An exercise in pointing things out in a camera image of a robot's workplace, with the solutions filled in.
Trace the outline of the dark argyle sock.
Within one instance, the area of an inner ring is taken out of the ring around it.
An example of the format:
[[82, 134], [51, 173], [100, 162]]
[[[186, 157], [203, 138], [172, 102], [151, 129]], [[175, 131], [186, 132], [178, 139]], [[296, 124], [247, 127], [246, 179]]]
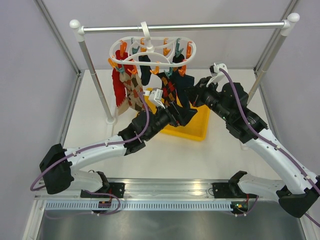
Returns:
[[177, 96], [177, 74], [173, 73], [170, 77], [164, 72], [160, 72], [157, 76], [161, 80], [161, 89], [162, 89], [162, 99], [164, 100], [164, 105], [166, 107], [170, 106], [172, 103], [183, 107], [179, 97]]

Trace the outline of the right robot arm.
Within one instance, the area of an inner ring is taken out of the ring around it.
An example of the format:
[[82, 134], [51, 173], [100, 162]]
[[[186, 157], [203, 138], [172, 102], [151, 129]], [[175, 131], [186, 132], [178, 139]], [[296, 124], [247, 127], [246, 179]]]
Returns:
[[235, 198], [243, 194], [263, 197], [279, 203], [288, 214], [301, 218], [319, 198], [320, 178], [289, 154], [276, 139], [267, 123], [247, 107], [248, 94], [239, 82], [207, 84], [201, 78], [185, 89], [194, 107], [207, 106], [225, 121], [226, 129], [241, 143], [261, 156], [280, 180], [256, 177], [238, 171], [229, 179], [228, 192]]

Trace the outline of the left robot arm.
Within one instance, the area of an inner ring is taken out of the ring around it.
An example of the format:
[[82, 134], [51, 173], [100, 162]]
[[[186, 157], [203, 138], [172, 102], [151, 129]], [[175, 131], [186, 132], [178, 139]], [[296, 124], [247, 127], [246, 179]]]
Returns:
[[82, 168], [110, 158], [127, 156], [138, 152], [166, 126], [184, 127], [198, 111], [172, 105], [139, 112], [131, 123], [116, 135], [92, 145], [63, 148], [53, 145], [39, 164], [40, 178], [49, 195], [65, 190], [83, 190], [103, 198], [110, 185], [103, 172], [85, 172]]

